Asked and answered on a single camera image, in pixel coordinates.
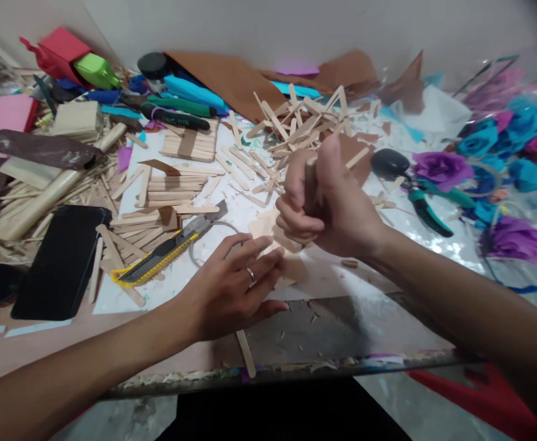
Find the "smartphone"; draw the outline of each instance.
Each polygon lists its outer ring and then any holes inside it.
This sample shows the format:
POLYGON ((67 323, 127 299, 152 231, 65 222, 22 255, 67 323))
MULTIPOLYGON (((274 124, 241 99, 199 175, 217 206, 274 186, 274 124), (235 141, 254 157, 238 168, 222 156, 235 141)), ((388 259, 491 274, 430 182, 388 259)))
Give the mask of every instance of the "smartphone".
POLYGON ((111 218, 103 207, 58 208, 17 295, 13 319, 62 321, 77 315, 93 271, 95 228, 109 226, 111 218))

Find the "silver ring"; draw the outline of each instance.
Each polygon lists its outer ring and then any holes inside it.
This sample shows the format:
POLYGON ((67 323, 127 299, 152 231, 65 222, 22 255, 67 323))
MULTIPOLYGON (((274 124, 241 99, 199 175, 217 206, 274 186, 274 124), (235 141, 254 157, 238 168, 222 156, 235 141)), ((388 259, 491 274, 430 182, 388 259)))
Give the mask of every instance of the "silver ring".
POLYGON ((248 274, 250 274, 250 278, 252 279, 252 284, 255 284, 256 283, 256 277, 254 277, 254 273, 248 267, 246 267, 246 270, 247 270, 248 274))

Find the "person's right hand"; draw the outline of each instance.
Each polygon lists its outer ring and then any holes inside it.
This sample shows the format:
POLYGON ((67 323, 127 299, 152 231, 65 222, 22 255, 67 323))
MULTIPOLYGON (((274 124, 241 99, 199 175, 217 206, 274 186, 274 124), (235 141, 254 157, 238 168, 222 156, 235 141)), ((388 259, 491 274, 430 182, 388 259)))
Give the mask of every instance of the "person's right hand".
POLYGON ((276 201, 281 212, 276 223, 287 237, 307 241, 340 257, 371 257, 381 252, 389 236, 369 197, 342 164, 340 141, 330 136, 322 143, 317 163, 318 188, 324 197, 318 218, 306 216, 305 163, 314 151, 291 155, 285 194, 276 201))

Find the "hand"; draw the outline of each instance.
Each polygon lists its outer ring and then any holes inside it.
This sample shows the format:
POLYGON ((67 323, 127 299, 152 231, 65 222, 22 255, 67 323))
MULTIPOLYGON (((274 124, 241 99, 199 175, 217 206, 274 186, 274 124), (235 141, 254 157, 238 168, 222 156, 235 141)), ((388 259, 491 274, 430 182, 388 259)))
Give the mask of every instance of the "hand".
POLYGON ((369 197, 342 164, 338 137, 322 143, 316 174, 323 204, 318 218, 306 216, 305 163, 316 153, 297 150, 290 156, 285 194, 276 201, 281 212, 276 223, 287 237, 313 239, 325 251, 340 257, 369 257, 381 252, 389 236, 369 197))
POLYGON ((281 276, 282 247, 256 258, 272 242, 271 236, 252 239, 247 233, 226 237, 178 294, 174 307, 190 321, 192 342, 214 340, 289 310, 285 302, 263 301, 281 276), (256 278, 251 287, 247 267, 256 278))

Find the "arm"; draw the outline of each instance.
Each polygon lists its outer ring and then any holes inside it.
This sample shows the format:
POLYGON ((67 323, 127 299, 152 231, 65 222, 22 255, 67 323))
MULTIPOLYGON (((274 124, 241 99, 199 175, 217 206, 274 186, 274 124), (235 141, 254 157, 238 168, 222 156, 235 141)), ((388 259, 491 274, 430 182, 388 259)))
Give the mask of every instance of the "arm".
POLYGON ((324 250, 358 258, 385 275, 456 340, 497 364, 537 415, 537 308, 512 291, 387 227, 340 161, 340 145, 322 143, 317 163, 322 208, 305 215, 305 162, 292 155, 278 225, 291 238, 315 237, 324 250))
POLYGON ((173 300, 0 378, 0 439, 47 439, 148 366, 288 310, 286 303, 263 302, 281 274, 282 248, 255 260, 271 242, 244 233, 226 238, 173 300), (251 288, 246 266, 258 280, 251 288))

